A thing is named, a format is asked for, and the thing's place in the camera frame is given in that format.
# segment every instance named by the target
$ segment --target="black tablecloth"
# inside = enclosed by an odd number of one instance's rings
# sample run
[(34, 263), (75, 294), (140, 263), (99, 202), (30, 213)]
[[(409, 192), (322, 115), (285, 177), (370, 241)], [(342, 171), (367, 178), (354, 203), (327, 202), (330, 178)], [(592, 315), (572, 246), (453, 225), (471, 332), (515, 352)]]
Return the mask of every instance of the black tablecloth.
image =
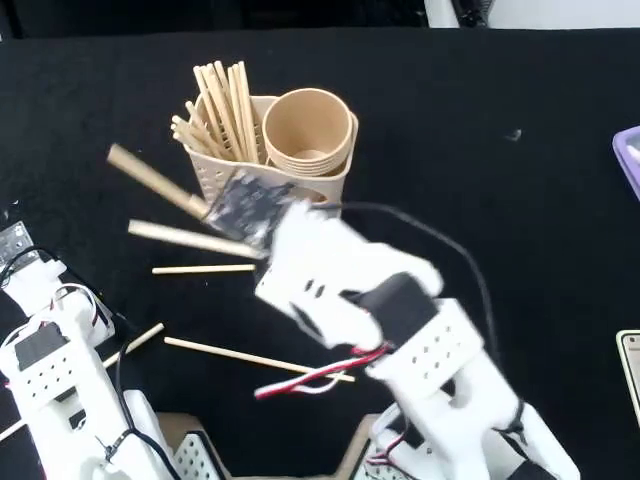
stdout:
[[(640, 431), (614, 339), (640, 326), (640, 221), (610, 145), (640, 123), (639, 42), (633, 30), (323, 30), (3, 44), (2, 219), (24, 220), (141, 325), (302, 364), (337, 359), (255, 299), (250, 275), (152, 277), (152, 266), (233, 259), (128, 236), (129, 218), (202, 227), (105, 163), (117, 141), (198, 191), (168, 128), (195, 97), (195, 64), (244, 59), (256, 94), (332, 90), (360, 119), (345, 198), (397, 205), (466, 245), (513, 387), (585, 478), (635, 478)], [(484, 331), (455, 253), (387, 218), (345, 218), (432, 260)], [(3, 299), (1, 331), (21, 321)], [(159, 340), (124, 366), (126, 387), (156, 410), (197, 415), (235, 475), (332, 472), (360, 418), (389, 401), (363, 378), (256, 402), (254, 388), (286, 374)], [(2, 428), (17, 418), (9, 392), (0, 412)], [(40, 476), (26, 430), (0, 445), (0, 477)]]

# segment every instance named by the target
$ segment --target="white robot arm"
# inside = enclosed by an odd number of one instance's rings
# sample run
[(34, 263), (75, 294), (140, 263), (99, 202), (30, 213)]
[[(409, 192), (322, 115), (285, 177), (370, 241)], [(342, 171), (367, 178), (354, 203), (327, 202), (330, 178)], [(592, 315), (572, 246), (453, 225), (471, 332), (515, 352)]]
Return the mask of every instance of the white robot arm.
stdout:
[[(274, 230), (256, 295), (327, 348), (396, 345), (367, 374), (391, 389), (398, 412), (431, 452), (420, 454), (427, 449), (406, 442), (394, 448), (391, 460), (414, 478), (517, 478), (525, 460), (546, 472), (536, 478), (580, 478), (544, 421), (495, 367), (459, 303), (437, 297), (442, 286), (424, 259), (369, 243), (341, 220), (295, 202)], [(441, 390), (449, 380), (452, 397)], [(382, 442), (388, 431), (376, 428), (374, 440)]]
[[(30, 251), (33, 244), (21, 222), (9, 234), (16, 232), (26, 261), (15, 262), (3, 288), (29, 320), (0, 348), (0, 370), (29, 426), (47, 478), (171, 478), (160, 458), (134, 436), (122, 442), (108, 461), (105, 458), (108, 446), (128, 429), (111, 380), (94, 350), (114, 333), (111, 312), (84, 286), (63, 284), (58, 276), (66, 266), (55, 259), (44, 262), (36, 250)], [(2, 266), (8, 261), (6, 253), (0, 252)], [(136, 428), (168, 452), (144, 394), (127, 391), (124, 395)]]

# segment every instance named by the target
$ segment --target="wooden stick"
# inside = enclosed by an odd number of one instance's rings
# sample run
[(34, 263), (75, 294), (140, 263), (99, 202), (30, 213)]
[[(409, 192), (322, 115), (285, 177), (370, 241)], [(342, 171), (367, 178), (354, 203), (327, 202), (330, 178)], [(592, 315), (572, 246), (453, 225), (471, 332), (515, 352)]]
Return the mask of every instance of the wooden stick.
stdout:
[(229, 82), (227, 81), (227, 76), (224, 72), (222, 62), (219, 60), (213, 62), (213, 68), (215, 68), (218, 79), (220, 80), (220, 86), (222, 87), (222, 93), (224, 93), (225, 100), (227, 101), (227, 106), (230, 107), (231, 95), (229, 93)]
[(189, 129), (189, 127), (187, 127), (186, 125), (188, 124), (174, 123), (171, 125), (171, 130), (173, 130), (178, 135), (178, 140), (189, 145), (192, 150), (203, 153), (204, 155), (210, 155), (211, 151), (201, 140), (201, 137), (193, 130)]
[(208, 154), (219, 156), (220, 150), (218, 149), (218, 144), (211, 138), (211, 135), (204, 125), (202, 128), (199, 128), (195, 123), (191, 124), (178, 115), (171, 117), (171, 121), (178, 127), (178, 129), (188, 131), (189, 135), (202, 143), (206, 147), (206, 150), (208, 150)]
[(227, 139), (229, 140), (229, 146), (231, 147), (231, 153), (233, 153), (233, 156), (237, 161), (242, 161), (242, 152), (240, 151), (240, 145), (238, 144), (235, 128), (233, 126), (233, 122), (231, 121), (231, 116), (229, 115), (229, 110), (227, 109), (227, 104), (220, 89), (218, 76), (213, 69), (213, 65), (207, 65), (207, 69), (203, 72), (203, 75), (205, 82), (207, 83), (207, 87), (209, 87), (209, 92), (213, 97), (213, 102), (216, 105), (216, 109), (220, 114), (222, 126), (224, 127), (224, 130), (227, 134)]
[(189, 112), (189, 115), (191, 115), (191, 119), (193, 120), (195, 127), (206, 134), (208, 139), (207, 145), (209, 145), (209, 148), (211, 149), (213, 154), (218, 158), (228, 159), (229, 154), (227, 153), (227, 150), (223, 145), (220, 145), (211, 137), (211, 134), (209, 133), (209, 130), (207, 130), (207, 126), (196, 110), (195, 105), (192, 102), (185, 102), (184, 106), (187, 107), (187, 111)]
[(209, 213), (202, 198), (184, 191), (120, 145), (111, 146), (107, 161), (198, 220)]
[(166, 275), (171, 273), (218, 273), (218, 272), (252, 272), (255, 265), (197, 265), (195, 267), (154, 267), (151, 273), (154, 275)]
[(232, 242), (222, 238), (190, 232), (179, 228), (158, 225), (157, 223), (144, 222), (142, 220), (129, 221), (129, 233), (140, 237), (160, 240), (161, 242), (175, 243), (186, 247), (201, 248), (213, 252), (237, 255), (239, 257), (261, 259), (263, 255), (243, 243)]
[[(133, 342), (131, 342), (131, 344), (129, 344), (129, 346), (127, 347), (127, 352), (126, 353), (132, 352), (133, 350), (138, 348), (140, 345), (142, 345), (144, 342), (149, 340), (151, 337), (153, 337), (154, 335), (157, 335), (163, 329), (164, 329), (164, 325), (159, 323), (155, 327), (147, 330), (142, 335), (140, 335), (138, 338), (136, 338)], [(111, 365), (113, 365), (114, 363), (116, 363), (118, 361), (118, 357), (119, 356), (120, 356), (120, 352), (114, 353), (109, 358), (107, 358), (104, 362), (102, 362), (102, 366), (104, 368), (109, 368)], [(16, 433), (18, 430), (20, 430), (25, 425), (26, 425), (26, 422), (23, 419), (20, 419), (19, 421), (17, 421), (13, 425), (11, 425), (4, 432), (0, 433), (0, 442), (3, 442), (7, 438), (9, 438), (11, 435)]]
[(202, 95), (202, 100), (204, 101), (204, 107), (207, 112), (207, 116), (209, 117), (208, 118), (209, 129), (211, 130), (213, 139), (220, 145), (224, 145), (224, 139), (222, 138), (220, 125), (218, 125), (218, 118), (216, 116), (216, 111), (213, 108), (213, 103), (211, 102), (211, 96), (209, 95), (209, 90), (207, 89), (207, 83), (204, 79), (205, 76), (203, 75), (201, 67), (198, 67), (198, 66), (193, 67), (193, 74), (196, 77), (196, 83), (198, 84), (198, 88), (200, 89), (200, 95)]
[(173, 139), (174, 140), (177, 140), (178, 142), (180, 142), (185, 147), (189, 147), (194, 152), (202, 153), (203, 155), (208, 155), (207, 151), (204, 150), (204, 149), (201, 149), (198, 144), (190, 142), (188, 139), (186, 139), (182, 135), (180, 135), (180, 133), (175, 131), (175, 125), (171, 125), (171, 127), (173, 127), (171, 130), (174, 130), (174, 132), (173, 132)]
[(251, 109), (251, 95), (249, 93), (249, 83), (247, 82), (247, 72), (244, 69), (244, 62), (238, 62), (238, 73), (240, 77), (238, 88), (240, 92), (242, 116), (244, 119), (244, 135), (247, 144), (247, 156), (250, 162), (259, 163), (256, 131), (253, 125), (253, 112)]
[[(297, 373), (309, 373), (315, 370), (311, 367), (305, 367), (303, 365), (297, 365), (295, 363), (283, 362), (280, 360), (273, 360), (271, 358), (259, 357), (250, 353), (236, 352), (235, 350), (228, 350), (226, 348), (212, 347), (210, 345), (204, 345), (202, 343), (188, 342), (186, 340), (180, 340), (179, 338), (164, 337), (164, 343), (167, 345), (173, 345), (175, 347), (187, 348), (189, 350), (197, 350), (199, 352), (211, 353), (213, 355), (221, 355), (223, 357), (235, 358), (237, 360), (244, 360), (245, 362), (258, 363), (260, 365), (266, 365), (268, 367), (281, 368), (283, 370), (289, 370)], [(338, 377), (339, 380), (344, 382), (355, 382), (356, 379), (351, 375), (345, 375), (341, 373), (332, 373), (327, 375), (329, 378)]]
[(245, 139), (245, 135), (243, 134), (242, 111), (240, 110), (240, 97), (238, 96), (237, 70), (237, 65), (229, 67), (229, 94), (231, 96), (231, 109), (233, 110), (233, 119), (236, 124), (236, 131), (238, 132), (240, 149), (242, 150), (242, 159), (247, 160), (247, 142)]

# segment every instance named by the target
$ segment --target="metal bracket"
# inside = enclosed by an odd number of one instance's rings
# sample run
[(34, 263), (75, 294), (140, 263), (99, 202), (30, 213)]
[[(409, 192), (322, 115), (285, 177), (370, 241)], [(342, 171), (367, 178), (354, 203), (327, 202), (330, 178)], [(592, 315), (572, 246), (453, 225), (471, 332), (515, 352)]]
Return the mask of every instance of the metal bracket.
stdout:
[(173, 460), (183, 480), (224, 480), (197, 433), (188, 433), (184, 437)]

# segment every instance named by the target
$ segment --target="black cloth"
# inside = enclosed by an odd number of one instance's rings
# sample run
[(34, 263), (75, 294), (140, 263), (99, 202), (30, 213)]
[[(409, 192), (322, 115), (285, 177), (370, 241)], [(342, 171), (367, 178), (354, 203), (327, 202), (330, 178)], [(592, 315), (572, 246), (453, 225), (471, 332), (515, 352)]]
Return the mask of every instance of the black cloth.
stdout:
[[(466, 245), (487, 276), (514, 389), (584, 478), (636, 478), (640, 431), (614, 339), (640, 327), (640, 221), (611, 138), (640, 123), (639, 42), (635, 30), (389, 29), (3, 44), (0, 214), (24, 220), (139, 324), (301, 364), (341, 358), (255, 299), (251, 275), (151, 276), (152, 266), (235, 259), (129, 236), (130, 218), (202, 227), (105, 163), (120, 142), (198, 191), (169, 131), (195, 97), (196, 64), (245, 60), (255, 94), (329, 89), (360, 119), (345, 198), (396, 205)], [(344, 218), (430, 259), (485, 331), (455, 253), (388, 218)], [(1, 307), (3, 332), (23, 321), (9, 301)], [(362, 377), (322, 396), (256, 402), (254, 388), (288, 375), (159, 339), (123, 370), (156, 410), (198, 416), (235, 475), (333, 472), (361, 417), (390, 400)], [(0, 427), (17, 418), (9, 392), (0, 412)], [(0, 445), (1, 478), (40, 478), (28, 438), (23, 429)]]

